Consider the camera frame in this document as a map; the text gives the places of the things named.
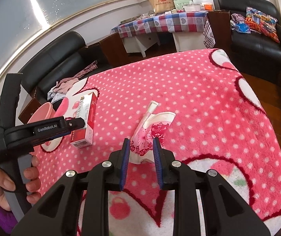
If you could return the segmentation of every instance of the checkered tablecloth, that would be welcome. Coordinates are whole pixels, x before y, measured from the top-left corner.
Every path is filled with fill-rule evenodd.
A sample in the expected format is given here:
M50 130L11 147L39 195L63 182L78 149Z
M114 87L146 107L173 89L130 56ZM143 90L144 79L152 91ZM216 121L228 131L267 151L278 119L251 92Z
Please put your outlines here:
M203 32L207 12L180 12L153 16L116 26L111 34L121 38L155 32Z

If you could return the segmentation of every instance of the person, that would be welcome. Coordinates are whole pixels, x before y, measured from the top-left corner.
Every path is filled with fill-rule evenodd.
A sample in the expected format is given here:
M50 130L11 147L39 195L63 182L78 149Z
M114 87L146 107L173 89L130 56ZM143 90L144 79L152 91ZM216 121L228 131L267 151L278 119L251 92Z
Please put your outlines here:
M27 196L27 201L31 204L35 204L40 198L40 193L37 190L40 189L41 181L39 179L39 160L36 156L32 157L32 166L24 171L24 176L31 181L26 184L26 188L31 195ZM8 191L14 191L16 186L14 182L0 169L0 236L10 235L12 229L17 224L17 221L10 211L9 204L6 200L3 189Z

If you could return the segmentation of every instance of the sofa backrest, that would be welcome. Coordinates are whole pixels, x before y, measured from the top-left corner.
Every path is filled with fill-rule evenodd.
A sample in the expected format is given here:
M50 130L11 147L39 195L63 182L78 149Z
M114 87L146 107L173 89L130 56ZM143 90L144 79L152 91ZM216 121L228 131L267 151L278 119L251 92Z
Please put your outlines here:
M277 19L277 23L281 26L281 16L274 4L267 0L218 0L221 10L230 10L231 14L238 13L246 15L246 9L252 7L265 14L271 15Z
M39 85L47 93L55 86L56 81L74 76L85 67L77 52L84 46L85 40L79 33L70 31L62 34L40 50L19 71L23 73L22 87L31 93Z

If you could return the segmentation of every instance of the pink polka dot blanket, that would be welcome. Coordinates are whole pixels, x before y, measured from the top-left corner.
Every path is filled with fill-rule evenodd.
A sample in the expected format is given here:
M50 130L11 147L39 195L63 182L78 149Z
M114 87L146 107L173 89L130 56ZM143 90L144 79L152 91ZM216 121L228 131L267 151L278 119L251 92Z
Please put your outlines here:
M168 54L90 76L74 84L55 116L74 117L80 97L92 91L93 145L76 149L70 136L41 145L41 194L67 170L91 170L121 149L155 100L155 113L176 114L161 134L164 148L192 169L217 170L272 235L281 227L281 150L258 98L223 50ZM129 163L124 191L109 193L110 234L170 236L173 215L174 192L159 190L154 164Z

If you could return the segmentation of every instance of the cardboard box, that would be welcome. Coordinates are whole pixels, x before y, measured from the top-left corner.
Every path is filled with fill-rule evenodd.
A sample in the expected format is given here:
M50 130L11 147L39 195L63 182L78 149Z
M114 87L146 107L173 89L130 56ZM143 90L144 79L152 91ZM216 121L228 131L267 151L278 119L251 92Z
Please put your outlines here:
M93 92L80 99L76 118L83 118L85 127L71 133L71 144L77 148L92 145L96 104L97 97Z

